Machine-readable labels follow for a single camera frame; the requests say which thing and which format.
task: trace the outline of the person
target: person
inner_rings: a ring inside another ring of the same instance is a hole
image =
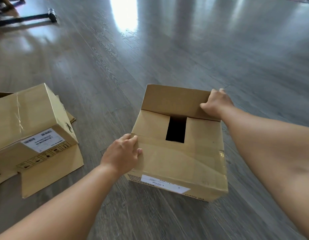
[[[251,171],[309,238],[309,128],[261,118],[236,108],[223,89],[212,90],[200,107],[220,118]],[[6,239],[85,239],[112,185],[137,162],[137,137],[125,134],[101,163],[0,235]]]

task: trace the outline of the white label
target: white label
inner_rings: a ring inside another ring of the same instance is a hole
[[[63,141],[64,139],[60,137],[52,128],[50,128],[34,136],[28,137],[21,142],[36,152],[43,152]]]
[[[171,190],[173,192],[180,193],[180,194],[183,194],[184,192],[190,190],[189,188],[182,187],[176,184],[172,184],[172,183],[157,179],[155,177],[149,177],[143,174],[141,177],[141,181],[144,183],[148,183],[148,184],[151,184],[151,185],[154,185],[154,186],[166,189],[166,190]]]

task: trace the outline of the cardboard box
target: cardboard box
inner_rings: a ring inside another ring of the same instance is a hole
[[[204,201],[228,193],[221,122],[199,106],[209,95],[148,84],[132,130],[143,154],[128,180]]]
[[[0,183],[21,173],[26,198],[83,166],[73,121],[45,84],[0,92]]]

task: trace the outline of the black rectangular hole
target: black rectangular hole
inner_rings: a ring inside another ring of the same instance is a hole
[[[184,143],[186,123],[187,117],[185,116],[171,116],[166,141],[177,141]]]

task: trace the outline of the hand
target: hand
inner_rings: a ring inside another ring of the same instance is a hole
[[[115,140],[104,153],[101,159],[101,166],[107,166],[114,170],[119,178],[129,172],[136,165],[138,156],[142,149],[133,149],[138,141],[138,137],[131,138],[131,134],[125,134],[118,140]]]
[[[212,89],[208,101],[200,104],[200,107],[208,115],[221,119],[224,109],[234,107],[234,105],[225,90],[220,88],[219,91]]]

